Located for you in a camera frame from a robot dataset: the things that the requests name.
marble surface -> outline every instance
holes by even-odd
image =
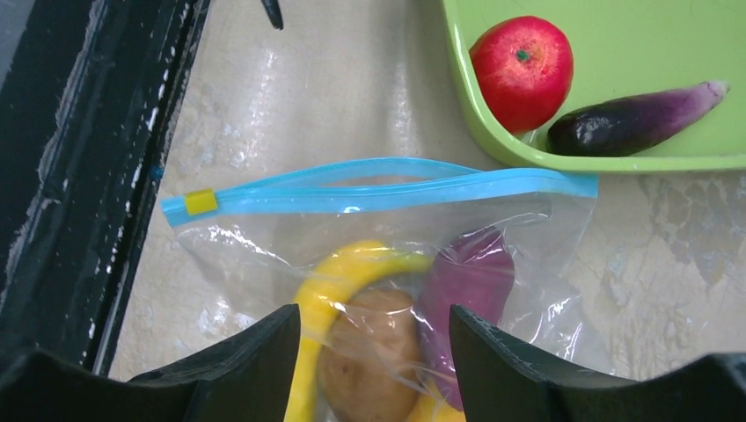
[[[214,1],[176,122],[161,199],[369,156],[499,165],[458,110],[436,0]],[[609,176],[566,276],[618,374],[645,379],[746,350],[746,172]],[[126,380],[225,338],[237,313],[150,223],[110,376]]]

plastic bag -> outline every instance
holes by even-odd
[[[540,169],[373,158],[197,191],[163,210],[237,311],[261,318],[300,305],[285,420],[461,420],[452,303],[613,373],[579,294],[560,279],[597,184]]]

purple eggplant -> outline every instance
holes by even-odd
[[[445,377],[435,385],[448,404],[463,410],[450,351],[450,306],[464,305],[490,323],[502,317],[516,269],[502,232],[495,227],[464,233],[440,251],[415,303],[425,359]]]
[[[549,128],[547,149],[561,156],[628,156],[686,129],[725,98],[730,84],[708,81],[583,107]]]

red fruit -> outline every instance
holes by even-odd
[[[573,51],[565,34],[544,19],[497,24],[469,53],[487,106],[511,134],[545,124],[570,92]]]

green tray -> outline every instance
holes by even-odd
[[[746,169],[746,1],[442,0],[450,64],[469,129],[481,147],[513,166],[561,171],[649,173]],[[469,49],[492,25],[545,18],[570,39],[575,73],[556,118],[611,98],[725,79],[732,89],[704,119],[634,156],[556,156],[509,134],[490,113]]]

